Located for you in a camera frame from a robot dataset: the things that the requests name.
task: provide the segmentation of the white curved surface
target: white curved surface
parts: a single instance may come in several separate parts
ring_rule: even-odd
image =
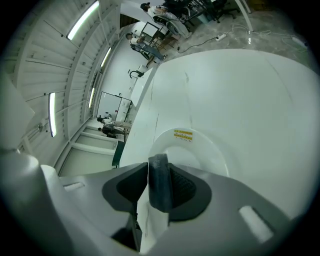
[[[145,94],[120,166],[147,162],[164,131],[194,129],[218,146],[230,177],[294,218],[305,211],[319,177],[319,85],[309,68],[261,51],[212,50],[165,62]],[[144,232],[147,200],[144,193],[138,203]],[[142,237],[146,252],[154,240]]]
[[[186,135],[190,139],[178,136]],[[197,168],[229,177],[228,167],[219,148],[201,132],[188,128],[172,128],[162,133],[153,143],[149,157],[167,154],[169,163]]]

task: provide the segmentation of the ceiling panel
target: ceiling panel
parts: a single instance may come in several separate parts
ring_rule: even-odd
[[[66,38],[93,2],[42,1],[25,18],[5,55],[6,72],[35,112],[25,139],[29,140],[30,149],[41,164],[54,166],[69,135],[74,135],[82,126],[81,118],[87,119],[92,114],[92,109],[87,108],[95,77],[91,73],[101,69],[101,53],[106,52],[108,43],[112,46],[118,39],[115,29],[120,21],[116,19],[116,1],[111,0],[99,1],[102,23],[97,9],[73,40]],[[56,93],[57,130],[54,138],[48,124],[48,95],[53,92]],[[44,125],[41,132],[39,124]]]

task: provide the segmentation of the concrete floor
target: concrete floor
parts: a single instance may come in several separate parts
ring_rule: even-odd
[[[241,28],[239,25],[247,26],[245,18],[241,13],[233,12],[236,19],[229,15],[222,16],[219,20],[210,21],[207,24],[200,23],[197,19],[192,20],[195,26],[190,25],[190,31],[193,35],[188,38],[180,38],[178,44],[180,46],[179,52],[183,52],[192,45],[199,45],[208,39],[228,33],[227,37],[220,42],[215,39],[206,42],[201,46],[192,47],[184,53],[178,53],[177,44],[174,44],[174,49],[166,46],[166,50],[161,50],[162,53],[168,54],[167,59],[170,61],[184,55],[199,53],[209,50],[219,49],[248,49],[257,50],[268,53],[273,53],[295,60],[316,73],[320,74],[318,65],[313,57],[311,51],[307,50],[299,44],[293,42],[286,35],[296,35],[298,38],[303,37],[294,31],[293,23],[280,11],[252,11],[249,14],[253,29],[255,33],[248,33],[248,30]],[[260,35],[264,31],[272,31],[269,35]]]

